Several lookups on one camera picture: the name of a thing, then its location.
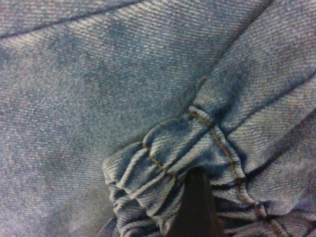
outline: wrinkled denim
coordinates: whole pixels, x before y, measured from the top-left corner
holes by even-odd
[[[316,2],[0,9],[0,236],[163,235],[197,166],[225,232],[316,236]]]

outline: jeans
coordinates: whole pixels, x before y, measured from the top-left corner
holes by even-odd
[[[316,4],[93,2],[0,0],[0,236],[315,236]]]

